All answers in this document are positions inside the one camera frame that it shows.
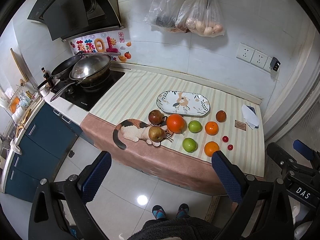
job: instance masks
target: oval plate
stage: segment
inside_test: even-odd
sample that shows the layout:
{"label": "oval plate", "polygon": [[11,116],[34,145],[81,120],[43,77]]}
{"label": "oval plate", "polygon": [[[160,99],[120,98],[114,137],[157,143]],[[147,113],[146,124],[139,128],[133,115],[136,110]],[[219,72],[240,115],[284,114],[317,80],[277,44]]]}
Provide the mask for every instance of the oval plate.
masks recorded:
{"label": "oval plate", "polygon": [[169,114],[203,116],[210,111],[209,101],[203,95],[181,91],[162,92],[157,106]]}

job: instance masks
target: gas stove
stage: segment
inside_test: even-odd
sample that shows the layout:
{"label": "gas stove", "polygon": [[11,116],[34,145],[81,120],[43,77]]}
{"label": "gas stove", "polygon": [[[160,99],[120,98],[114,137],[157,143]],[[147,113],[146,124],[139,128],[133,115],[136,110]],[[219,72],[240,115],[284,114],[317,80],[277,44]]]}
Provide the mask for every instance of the gas stove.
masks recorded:
{"label": "gas stove", "polygon": [[[61,95],[62,98],[73,103],[80,108],[90,111],[91,108],[99,101],[99,99],[124,75],[124,72],[110,70],[110,76],[103,82],[105,85],[99,86],[98,90],[88,91],[79,85],[71,85]],[[51,89],[52,93],[57,93],[65,85],[71,83],[72,80],[67,79],[59,81],[54,88]]]}

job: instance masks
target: range hood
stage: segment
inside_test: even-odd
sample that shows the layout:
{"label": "range hood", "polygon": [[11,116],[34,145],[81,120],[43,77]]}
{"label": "range hood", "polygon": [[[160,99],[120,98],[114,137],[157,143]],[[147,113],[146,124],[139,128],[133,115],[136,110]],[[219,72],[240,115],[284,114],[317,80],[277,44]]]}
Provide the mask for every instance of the range hood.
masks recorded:
{"label": "range hood", "polygon": [[28,19],[46,24],[52,40],[124,28],[117,0],[37,0]]}

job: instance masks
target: screw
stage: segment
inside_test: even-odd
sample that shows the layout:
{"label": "screw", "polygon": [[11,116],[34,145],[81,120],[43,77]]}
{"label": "screw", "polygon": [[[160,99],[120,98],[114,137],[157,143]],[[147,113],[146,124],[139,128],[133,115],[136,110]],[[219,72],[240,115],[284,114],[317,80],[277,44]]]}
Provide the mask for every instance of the screw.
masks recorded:
{"label": "screw", "polygon": [[248,174],[246,177],[247,177],[248,181],[254,181],[254,176],[253,175]]}
{"label": "screw", "polygon": [[69,180],[70,181],[75,181],[78,178],[76,174],[70,175]]}
{"label": "screw", "polygon": [[278,179],[277,179],[277,183],[278,183],[278,184],[283,184],[283,180],[280,179],[280,178],[278,178]]}
{"label": "screw", "polygon": [[47,179],[41,179],[41,181],[40,181],[40,184],[41,185],[44,185],[44,184],[46,184],[47,183]]}

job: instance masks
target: pan handle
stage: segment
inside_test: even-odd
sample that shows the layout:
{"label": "pan handle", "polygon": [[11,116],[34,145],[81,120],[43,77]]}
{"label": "pan handle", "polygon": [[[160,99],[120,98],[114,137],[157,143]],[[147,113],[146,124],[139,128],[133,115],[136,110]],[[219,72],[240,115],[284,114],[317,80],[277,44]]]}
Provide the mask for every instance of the pan handle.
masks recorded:
{"label": "pan handle", "polygon": [[71,83],[69,83],[68,85],[65,85],[63,88],[61,88],[51,99],[50,102],[52,102],[53,100],[57,99],[59,96],[61,96],[61,94],[71,85],[76,84],[77,81],[73,81]]}
{"label": "pan handle", "polygon": [[50,76],[49,78],[47,78],[45,81],[43,81],[36,90],[39,90],[43,85],[47,84],[50,80],[52,80],[54,78],[54,76]]}

